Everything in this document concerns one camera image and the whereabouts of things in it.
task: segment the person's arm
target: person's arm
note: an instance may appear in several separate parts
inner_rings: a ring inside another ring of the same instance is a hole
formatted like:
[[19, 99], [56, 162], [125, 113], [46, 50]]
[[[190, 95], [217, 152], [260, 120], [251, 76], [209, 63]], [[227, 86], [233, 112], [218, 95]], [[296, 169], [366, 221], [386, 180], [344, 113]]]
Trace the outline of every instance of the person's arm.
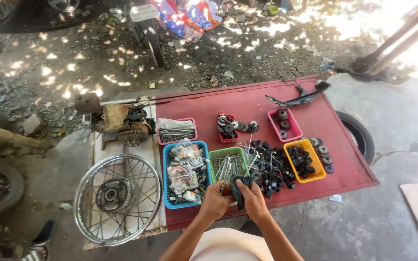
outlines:
[[230, 204], [235, 202], [231, 187], [226, 184], [224, 194], [220, 193], [223, 181], [209, 185], [198, 215], [186, 231], [164, 252], [159, 261], [188, 261], [206, 229], [221, 218]]
[[247, 214], [261, 230], [274, 260], [304, 261], [270, 215], [259, 186], [253, 182], [248, 187], [237, 179], [236, 187], [243, 194]]

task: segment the foot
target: foot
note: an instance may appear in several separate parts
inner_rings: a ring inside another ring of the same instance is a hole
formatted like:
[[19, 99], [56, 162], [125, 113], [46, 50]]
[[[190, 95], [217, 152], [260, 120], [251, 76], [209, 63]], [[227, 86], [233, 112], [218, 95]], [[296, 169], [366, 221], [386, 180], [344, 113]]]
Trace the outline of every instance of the foot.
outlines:
[[46, 250], [45, 250], [45, 248], [40, 247], [40, 248], [38, 248], [37, 251], [38, 251], [39, 255], [41, 256], [41, 259], [43, 259], [43, 261], [46, 260]]

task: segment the yellow plastic basket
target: yellow plastic basket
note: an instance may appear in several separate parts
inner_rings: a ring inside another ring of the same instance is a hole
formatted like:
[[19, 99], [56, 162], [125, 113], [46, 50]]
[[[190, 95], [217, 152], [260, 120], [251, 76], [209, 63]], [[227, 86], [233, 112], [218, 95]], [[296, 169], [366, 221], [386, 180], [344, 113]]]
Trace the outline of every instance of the yellow plastic basket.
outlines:
[[[298, 176], [298, 172], [296, 172], [296, 168], [293, 166], [291, 157], [288, 155], [287, 149], [290, 149], [293, 146], [301, 147], [305, 151], [309, 152], [309, 157], [312, 159], [312, 163], [310, 165], [314, 167], [315, 173], [308, 173], [307, 178], [302, 178]], [[315, 181], [315, 180], [324, 178], [327, 175], [319, 157], [317, 157], [317, 153], [315, 152], [314, 147], [312, 146], [309, 140], [304, 139], [304, 140], [298, 140], [298, 141], [285, 143], [285, 145], [283, 145], [283, 149], [285, 150], [288, 160], [290, 161], [291, 168], [293, 169], [294, 175], [296, 176], [296, 179], [300, 183]]]

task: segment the red metal table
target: red metal table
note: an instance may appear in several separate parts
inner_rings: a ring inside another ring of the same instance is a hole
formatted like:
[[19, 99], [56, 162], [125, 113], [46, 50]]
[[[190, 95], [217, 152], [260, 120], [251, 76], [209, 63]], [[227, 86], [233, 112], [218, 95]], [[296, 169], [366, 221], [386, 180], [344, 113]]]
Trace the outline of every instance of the red metal table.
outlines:
[[[250, 134], [239, 132], [238, 142], [221, 143], [216, 130], [217, 114], [221, 110], [233, 115], [237, 121], [257, 121], [260, 129], [253, 134], [253, 140], [267, 141], [272, 147], [283, 147], [267, 117], [269, 110], [278, 109], [279, 106], [271, 103], [264, 95], [276, 97], [281, 101], [296, 98], [299, 96], [294, 86], [296, 84], [301, 84], [304, 89], [313, 92], [317, 81], [314, 76], [307, 76], [285, 82], [272, 81], [160, 96], [156, 97], [156, 115], [169, 119], [194, 118], [198, 140], [206, 142], [209, 151], [238, 146], [250, 137]], [[293, 106], [290, 110], [305, 137], [319, 137], [328, 147], [334, 161], [334, 173], [317, 181], [296, 182], [295, 189], [283, 188], [279, 193], [274, 193], [270, 200], [265, 199], [269, 209], [380, 184], [325, 94], [318, 96], [311, 103]], [[177, 210], [166, 208], [168, 230], [186, 228], [198, 211], [199, 207]], [[223, 218], [244, 214], [245, 211], [238, 211], [236, 206], [232, 206]]]

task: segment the blue plastic basket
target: blue plastic basket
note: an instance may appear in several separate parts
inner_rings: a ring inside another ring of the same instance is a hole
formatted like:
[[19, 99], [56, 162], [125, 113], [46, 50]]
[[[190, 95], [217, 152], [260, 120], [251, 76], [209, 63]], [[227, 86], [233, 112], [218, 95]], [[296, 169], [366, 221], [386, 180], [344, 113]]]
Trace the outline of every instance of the blue plastic basket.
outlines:
[[[203, 158], [207, 158], [209, 153], [208, 153], [208, 146], [206, 145], [206, 143], [204, 141], [192, 141], [192, 144], [198, 144], [198, 148], [199, 149], [203, 149], [202, 150], [202, 157]], [[193, 206], [199, 206], [198, 203], [194, 203], [194, 202], [180, 202], [177, 204], [171, 204], [171, 202], [169, 201], [169, 197], [171, 196], [171, 193], [169, 191], [169, 177], [167, 174], [167, 167], [170, 167], [172, 161], [170, 159], [169, 156], [169, 152], [171, 151], [171, 149], [173, 147], [175, 147], [177, 144], [167, 144], [164, 149], [162, 150], [162, 157], [163, 157], [163, 174], [164, 174], [164, 204], [165, 207], [171, 210], [175, 210], [175, 209], [181, 209], [181, 208], [186, 208], [186, 207], [193, 207]], [[204, 181], [204, 185], [207, 187], [209, 185], [212, 184], [212, 175], [210, 172], [210, 166], [209, 166], [209, 162], [206, 162], [206, 180]]]

